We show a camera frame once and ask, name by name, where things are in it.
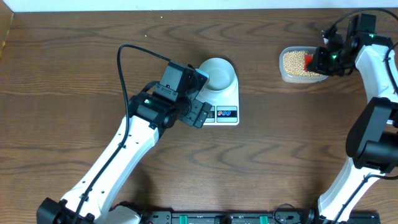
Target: kitchen scale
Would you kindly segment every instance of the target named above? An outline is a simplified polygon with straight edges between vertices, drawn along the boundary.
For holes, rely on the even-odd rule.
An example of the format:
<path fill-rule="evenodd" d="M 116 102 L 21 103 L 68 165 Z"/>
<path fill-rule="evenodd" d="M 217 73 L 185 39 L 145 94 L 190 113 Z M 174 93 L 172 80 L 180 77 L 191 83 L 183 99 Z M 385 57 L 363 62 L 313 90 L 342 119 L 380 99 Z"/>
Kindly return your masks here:
<path fill-rule="evenodd" d="M 212 105 L 203 125 L 238 125 L 239 88 L 233 66 L 222 58 L 211 58 L 199 70 L 209 74 L 210 80 L 197 100 Z"/>

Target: wooden tabletop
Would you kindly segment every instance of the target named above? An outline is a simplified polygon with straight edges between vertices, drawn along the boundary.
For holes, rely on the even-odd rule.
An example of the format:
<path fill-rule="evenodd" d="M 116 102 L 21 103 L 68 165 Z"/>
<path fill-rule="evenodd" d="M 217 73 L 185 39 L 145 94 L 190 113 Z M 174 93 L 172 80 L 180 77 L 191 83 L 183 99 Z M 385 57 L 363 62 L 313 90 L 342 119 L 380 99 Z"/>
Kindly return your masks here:
<path fill-rule="evenodd" d="M 59 200 L 109 144 L 124 116 L 116 68 L 122 43 L 196 67 L 228 59 L 239 77 L 241 120 L 201 129 L 177 122 L 114 203 L 308 208 L 343 167 L 346 136 L 366 95 L 358 73 L 311 85 L 283 82 L 279 55 L 290 46 L 323 45 L 321 30 L 348 11 L 17 13 L 0 60 L 0 223 L 35 223 L 41 202 Z M 377 32 L 396 40 L 396 21 L 377 19 Z M 339 25 L 344 34 L 347 25 Z M 129 96 L 160 80 L 166 67 L 136 50 L 122 58 Z M 398 182 L 380 180 L 356 209 L 396 223 L 397 207 Z"/>

